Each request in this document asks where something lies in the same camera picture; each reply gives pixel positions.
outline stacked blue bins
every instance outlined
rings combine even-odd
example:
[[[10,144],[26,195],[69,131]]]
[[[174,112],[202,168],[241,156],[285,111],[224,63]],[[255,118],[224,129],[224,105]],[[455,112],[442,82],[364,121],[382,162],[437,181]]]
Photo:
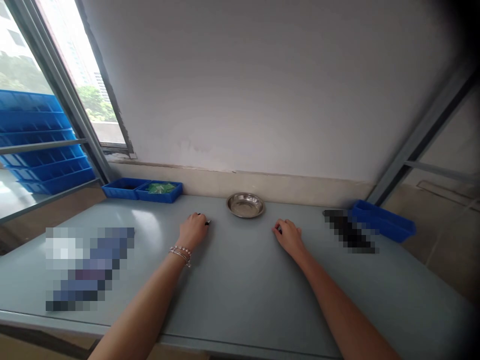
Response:
[[[76,139],[54,95],[0,90],[0,148]],[[0,156],[31,193],[55,195],[95,178],[80,145]]]

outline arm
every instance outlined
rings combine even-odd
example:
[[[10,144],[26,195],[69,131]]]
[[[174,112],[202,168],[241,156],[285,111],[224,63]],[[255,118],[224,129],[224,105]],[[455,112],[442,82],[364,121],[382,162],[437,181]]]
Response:
[[[280,245],[301,268],[345,360],[400,359],[355,304],[338,287],[302,242],[302,230],[279,219],[272,228]]]
[[[194,213],[180,225],[175,245],[193,251],[207,234],[205,215]],[[89,360],[146,359],[165,319],[185,259],[169,252],[91,353]]]

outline blue tray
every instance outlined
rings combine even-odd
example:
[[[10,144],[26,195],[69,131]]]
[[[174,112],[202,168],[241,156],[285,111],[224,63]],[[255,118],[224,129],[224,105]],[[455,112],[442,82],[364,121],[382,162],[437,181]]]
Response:
[[[0,132],[0,148],[25,144],[75,140],[71,129],[51,131]]]
[[[63,112],[55,95],[0,90],[0,111]]]
[[[48,181],[17,180],[25,189],[34,194],[55,195],[95,179],[92,168],[72,172]]]
[[[403,243],[417,233],[413,221],[363,200],[358,200],[353,205],[351,216],[353,221],[364,223],[369,229],[377,229],[380,234],[397,243]]]
[[[173,189],[170,193],[165,194],[149,194],[147,188],[150,184],[167,184],[170,183],[172,185],[176,185],[175,189]],[[184,191],[184,186],[181,182],[173,182],[173,181],[150,181],[147,184],[139,187],[135,192],[138,194],[138,198],[143,201],[151,201],[156,203],[168,203],[172,204]]]
[[[44,182],[63,175],[91,168],[86,156],[54,162],[37,167],[5,166],[18,180],[35,180]]]
[[[122,177],[102,186],[101,188],[107,198],[138,200],[139,196],[135,190],[138,187],[149,183],[150,180]]]
[[[2,155],[0,156],[0,163],[6,166],[33,168],[63,160],[80,158],[84,155],[80,145],[70,145]]]
[[[63,112],[0,111],[0,133],[71,129]]]

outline gray table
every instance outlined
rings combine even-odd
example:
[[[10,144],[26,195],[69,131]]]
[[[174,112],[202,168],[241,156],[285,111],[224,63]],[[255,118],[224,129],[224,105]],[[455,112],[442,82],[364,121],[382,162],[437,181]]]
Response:
[[[45,235],[0,259],[0,322],[103,335],[179,235],[192,212],[212,220],[185,269],[162,329],[165,344],[266,359],[340,358],[304,276],[271,227],[288,218],[315,258],[404,359],[447,359],[461,346],[474,308],[397,243],[349,253],[323,208],[267,203],[256,219],[231,215],[225,200],[181,196],[174,204],[107,199],[62,227],[134,227],[126,266],[92,311],[46,312]]]

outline table edge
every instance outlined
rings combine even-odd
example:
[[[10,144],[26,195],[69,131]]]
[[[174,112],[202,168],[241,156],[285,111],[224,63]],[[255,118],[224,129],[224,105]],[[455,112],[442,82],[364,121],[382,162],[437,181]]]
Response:
[[[91,322],[65,320],[6,310],[0,310],[0,324],[41,331],[61,331],[79,336],[93,336],[98,339],[105,335],[110,328],[108,325],[94,324]],[[162,334],[158,343],[187,350],[198,350],[220,355],[243,356],[269,360],[341,359],[341,357],[297,353],[266,347],[263,348],[169,334]]]

